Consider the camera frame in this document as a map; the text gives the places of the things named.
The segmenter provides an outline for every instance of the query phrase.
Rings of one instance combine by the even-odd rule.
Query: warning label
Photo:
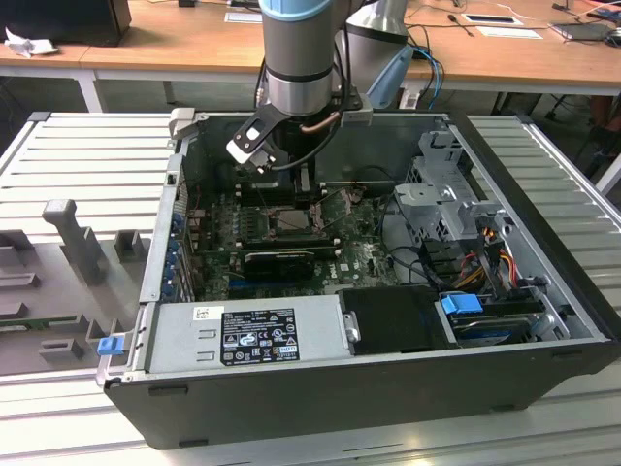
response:
[[[220,354],[225,366],[299,360],[293,309],[223,313]]]

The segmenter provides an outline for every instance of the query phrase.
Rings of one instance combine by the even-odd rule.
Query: table leg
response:
[[[617,158],[614,159],[610,168],[605,171],[595,187],[603,195],[607,195],[619,179],[621,179],[621,155],[617,155]]]
[[[170,81],[164,82],[164,95],[166,95],[167,104],[175,105],[177,103],[177,99],[175,98],[175,90],[173,89],[173,84]]]
[[[88,111],[91,113],[104,113],[108,111],[106,101],[100,89],[100,83],[92,70],[80,70],[76,80],[82,90],[82,96]]]

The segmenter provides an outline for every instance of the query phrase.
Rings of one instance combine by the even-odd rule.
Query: blue handle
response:
[[[408,72],[414,47],[404,46],[390,60],[390,63],[381,71],[376,81],[371,85],[367,95],[375,109],[385,109],[390,105],[401,83]]]

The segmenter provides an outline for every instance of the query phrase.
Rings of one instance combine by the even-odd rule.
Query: workbench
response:
[[[445,11],[420,8],[423,4]],[[474,14],[517,17],[524,27],[547,28],[549,21],[572,21],[572,16],[540,0],[506,0],[523,17],[483,0],[470,0],[465,11]],[[592,5],[576,1],[584,12]],[[149,3],[130,0],[132,23],[119,47],[94,48],[61,45],[61,53],[26,59],[0,50],[0,75],[66,78],[78,82],[86,107],[105,112],[101,80],[161,81],[167,83],[167,101],[174,100],[170,82],[254,83],[263,57],[260,24],[224,22],[226,5],[197,4],[179,8],[177,2]],[[621,76],[619,50],[604,44],[564,42],[551,29],[537,29],[542,39],[484,37],[476,29],[469,37],[452,24],[448,12],[460,17],[464,9],[451,2],[410,2],[408,24],[425,24],[434,56],[445,68],[444,89],[504,92],[616,95]],[[421,28],[411,29],[424,45]],[[407,85],[423,88],[430,77],[426,61],[409,67]]]

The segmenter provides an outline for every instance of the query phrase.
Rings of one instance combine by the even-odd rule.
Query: paper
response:
[[[7,40],[4,41],[4,45],[26,58],[30,58],[32,55],[42,55],[58,51],[48,39],[24,39],[13,34],[8,28],[5,28],[5,32],[7,33]]]
[[[260,13],[233,13],[229,12],[224,15],[224,22],[249,22],[251,24],[259,24],[263,22]]]
[[[517,39],[543,39],[532,29],[516,29],[514,27],[477,26],[478,32],[488,37],[514,37]]]

